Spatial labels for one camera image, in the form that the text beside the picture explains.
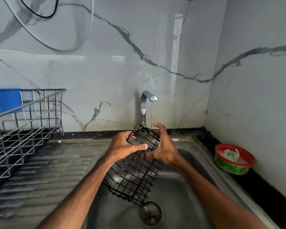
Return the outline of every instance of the hand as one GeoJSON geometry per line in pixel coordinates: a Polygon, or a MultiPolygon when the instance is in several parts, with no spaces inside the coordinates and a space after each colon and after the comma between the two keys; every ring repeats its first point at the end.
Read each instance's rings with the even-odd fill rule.
{"type": "Polygon", "coordinates": [[[138,151],[138,150],[146,150],[148,145],[132,145],[129,144],[126,139],[131,135],[132,131],[119,132],[115,135],[111,143],[105,153],[105,156],[108,158],[113,158],[114,162],[121,160],[128,156],[129,154],[138,151]]]}
{"type": "Polygon", "coordinates": [[[145,153],[147,158],[154,158],[157,160],[162,160],[165,164],[171,165],[173,161],[181,156],[173,143],[172,138],[167,134],[166,127],[162,124],[153,124],[155,127],[160,128],[160,143],[158,148],[152,152],[145,153]]]}

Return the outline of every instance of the wall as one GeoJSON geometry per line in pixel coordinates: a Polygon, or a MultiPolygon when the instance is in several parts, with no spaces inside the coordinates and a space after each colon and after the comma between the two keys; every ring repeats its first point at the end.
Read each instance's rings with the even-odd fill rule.
{"type": "MultiPolygon", "coordinates": [[[[0,88],[66,88],[65,131],[133,128],[144,90],[158,98],[154,123],[201,127],[226,1],[95,0],[87,41],[60,52],[32,37],[0,0],[0,88]]],[[[90,11],[69,2],[58,13],[68,5],[90,11]]],[[[148,103],[148,125],[150,110],[148,103]]]]}
{"type": "Polygon", "coordinates": [[[205,126],[286,196],[286,0],[228,0],[205,126]]]}

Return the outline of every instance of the black wire basket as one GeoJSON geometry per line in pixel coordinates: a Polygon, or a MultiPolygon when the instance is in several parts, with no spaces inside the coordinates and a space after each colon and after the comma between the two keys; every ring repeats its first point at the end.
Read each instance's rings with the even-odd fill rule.
{"type": "Polygon", "coordinates": [[[105,175],[103,184],[114,195],[141,206],[162,164],[159,160],[145,158],[144,154],[157,148],[160,137],[141,124],[138,124],[132,132],[135,138],[129,136],[126,141],[133,145],[145,143],[148,144],[148,148],[144,151],[138,150],[117,161],[105,175]]]}

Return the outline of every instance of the forearm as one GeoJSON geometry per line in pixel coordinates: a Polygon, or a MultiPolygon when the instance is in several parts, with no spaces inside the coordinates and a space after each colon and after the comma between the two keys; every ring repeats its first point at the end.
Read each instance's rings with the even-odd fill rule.
{"type": "Polygon", "coordinates": [[[176,157],[172,165],[187,179],[217,229],[267,228],[255,215],[201,176],[183,157],[176,157]]]}
{"type": "Polygon", "coordinates": [[[37,229],[80,229],[105,174],[113,164],[113,158],[101,157],[37,229]]]}

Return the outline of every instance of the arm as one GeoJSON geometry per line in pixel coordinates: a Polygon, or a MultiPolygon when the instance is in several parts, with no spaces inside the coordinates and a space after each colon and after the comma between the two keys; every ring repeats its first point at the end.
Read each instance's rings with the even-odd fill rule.
{"type": "Polygon", "coordinates": [[[92,170],[76,185],[70,194],[51,212],[36,229],[80,229],[96,192],[110,167],[118,160],[137,150],[147,149],[146,144],[130,145],[126,142],[131,131],[114,136],[106,153],[92,170]]]}
{"type": "Polygon", "coordinates": [[[201,176],[178,152],[165,126],[160,128],[158,148],[146,154],[175,167],[189,182],[217,229],[267,229],[255,215],[233,202],[217,187],[201,176]]]}

